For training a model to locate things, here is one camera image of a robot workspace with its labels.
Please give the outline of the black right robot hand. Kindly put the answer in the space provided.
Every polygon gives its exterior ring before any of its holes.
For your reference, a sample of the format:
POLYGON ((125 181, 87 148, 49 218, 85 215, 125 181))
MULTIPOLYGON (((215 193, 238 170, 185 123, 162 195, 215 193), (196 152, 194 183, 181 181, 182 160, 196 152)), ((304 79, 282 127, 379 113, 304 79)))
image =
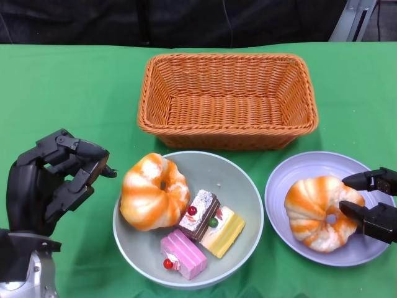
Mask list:
MULTIPOLYGON (((380 191, 396 196, 396 171, 381 167, 345 177, 342 182, 356 191, 380 191)), ((396 242, 396 207, 379 202, 371 209, 349 201, 340 201, 342 213, 353 220, 358 231, 387 244, 396 242)))

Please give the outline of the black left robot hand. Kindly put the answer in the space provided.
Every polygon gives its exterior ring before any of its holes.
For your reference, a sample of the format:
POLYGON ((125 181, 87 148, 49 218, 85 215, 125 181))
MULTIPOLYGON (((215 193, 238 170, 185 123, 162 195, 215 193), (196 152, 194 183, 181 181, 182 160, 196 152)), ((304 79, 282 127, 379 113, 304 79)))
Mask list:
POLYGON ((6 209, 12 232, 49 237, 68 211, 93 193, 99 177, 116 178, 109 151, 60 129, 36 142, 12 164, 6 209))

